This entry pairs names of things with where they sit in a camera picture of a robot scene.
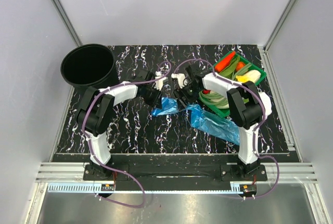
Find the detached blue trash bag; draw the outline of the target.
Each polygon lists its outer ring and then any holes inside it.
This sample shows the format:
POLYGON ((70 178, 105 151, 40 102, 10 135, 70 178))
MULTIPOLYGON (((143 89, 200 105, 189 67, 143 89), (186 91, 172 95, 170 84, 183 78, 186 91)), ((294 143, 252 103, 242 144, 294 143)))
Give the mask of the detached blue trash bag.
POLYGON ((198 104, 190 104, 186 109, 191 112, 191 127, 235 145, 240 144, 238 126, 231 120, 205 111, 198 104))

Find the blue trash bag roll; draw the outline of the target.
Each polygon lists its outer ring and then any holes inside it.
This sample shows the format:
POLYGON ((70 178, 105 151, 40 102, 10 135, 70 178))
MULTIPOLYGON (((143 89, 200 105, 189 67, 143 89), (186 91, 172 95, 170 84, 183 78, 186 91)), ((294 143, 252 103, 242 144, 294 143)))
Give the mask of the blue trash bag roll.
POLYGON ((171 115, 179 112, 177 100, 169 97, 162 97, 161 100, 162 108, 154 108, 151 115, 162 116, 162 115, 171 115))

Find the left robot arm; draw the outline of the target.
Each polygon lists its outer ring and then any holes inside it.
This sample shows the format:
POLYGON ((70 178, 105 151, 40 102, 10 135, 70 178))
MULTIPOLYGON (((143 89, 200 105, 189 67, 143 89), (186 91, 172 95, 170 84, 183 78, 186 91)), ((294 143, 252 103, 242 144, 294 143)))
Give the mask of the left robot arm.
POLYGON ((124 101, 140 97, 153 108, 162 108, 162 89, 168 80, 161 72, 141 71, 129 81, 97 89, 86 89, 76 122, 88 142, 91 162, 96 164, 95 174, 102 180, 112 176, 113 168, 108 162, 111 154, 107 145, 107 129, 114 114, 114 107, 124 101))

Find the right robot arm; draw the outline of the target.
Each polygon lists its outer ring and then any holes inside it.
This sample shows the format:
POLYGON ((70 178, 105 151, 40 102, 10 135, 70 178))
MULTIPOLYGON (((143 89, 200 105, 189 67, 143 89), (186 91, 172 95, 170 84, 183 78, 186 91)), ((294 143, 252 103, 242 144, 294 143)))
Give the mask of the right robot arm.
POLYGON ((199 99, 204 89, 212 90, 227 98, 230 117, 238 126, 240 145, 238 158, 242 164, 237 166, 240 179, 249 180, 255 174, 255 164, 259 158, 258 131, 272 112, 272 104, 266 93, 258 92, 251 82, 235 82, 220 76, 215 71, 201 71, 189 65, 184 73, 172 73, 177 81, 175 97, 187 106, 199 99))

